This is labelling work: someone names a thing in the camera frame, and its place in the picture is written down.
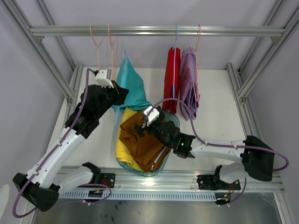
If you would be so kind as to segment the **brown trousers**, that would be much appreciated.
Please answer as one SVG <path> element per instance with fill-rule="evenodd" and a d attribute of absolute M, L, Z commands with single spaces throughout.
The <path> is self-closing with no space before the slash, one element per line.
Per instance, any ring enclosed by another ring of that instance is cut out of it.
<path fill-rule="evenodd" d="M 135 125 L 142 123 L 142 111 L 125 109 L 120 125 L 119 145 L 124 145 L 125 150 L 133 158 L 132 162 L 127 162 L 128 165 L 152 173 L 160 169 L 170 149 L 153 135 L 144 133 L 144 136 L 140 137 L 135 130 Z"/>

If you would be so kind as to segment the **yellow trousers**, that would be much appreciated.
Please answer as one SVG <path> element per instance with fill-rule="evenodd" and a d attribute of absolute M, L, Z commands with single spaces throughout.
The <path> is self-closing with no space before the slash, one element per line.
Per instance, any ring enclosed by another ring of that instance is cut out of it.
<path fill-rule="evenodd" d="M 135 124 L 142 123 L 141 116 L 142 110 L 125 109 L 118 131 L 115 156 L 118 161 L 125 162 L 135 170 L 151 172 L 148 153 L 151 149 L 152 136 L 145 133 L 145 136 L 141 138 L 135 130 Z"/>

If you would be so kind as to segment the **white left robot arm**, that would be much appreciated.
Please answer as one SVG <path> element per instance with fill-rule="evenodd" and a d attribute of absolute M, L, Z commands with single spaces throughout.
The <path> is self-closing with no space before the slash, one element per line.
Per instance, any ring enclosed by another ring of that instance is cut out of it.
<path fill-rule="evenodd" d="M 100 118 L 113 105 L 123 105 L 129 93 L 116 82 L 111 87 L 92 84 L 85 87 L 81 102 L 68 118 L 60 136 L 40 161 L 27 173 L 17 173 L 13 183 L 36 209 L 45 212 L 52 208 L 65 192 L 79 186 L 96 187 L 101 184 L 101 169 L 86 162 L 78 169 L 57 179 L 56 175 L 70 155 L 100 124 Z"/>

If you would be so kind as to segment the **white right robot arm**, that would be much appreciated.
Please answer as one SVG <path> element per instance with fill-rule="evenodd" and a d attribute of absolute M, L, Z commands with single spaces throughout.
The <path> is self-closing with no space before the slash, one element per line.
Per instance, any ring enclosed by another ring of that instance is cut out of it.
<path fill-rule="evenodd" d="M 165 147 L 183 159 L 214 157 L 231 161 L 216 167 L 209 189 L 223 189 L 233 182 L 251 177 L 262 182 L 272 181 L 274 152 L 263 141 L 253 135 L 245 140 L 212 143 L 198 140 L 194 135 L 182 133 L 173 121 L 165 121 L 161 107 L 149 106 L 142 111 L 141 124 L 135 130 L 142 138 L 153 135 Z"/>

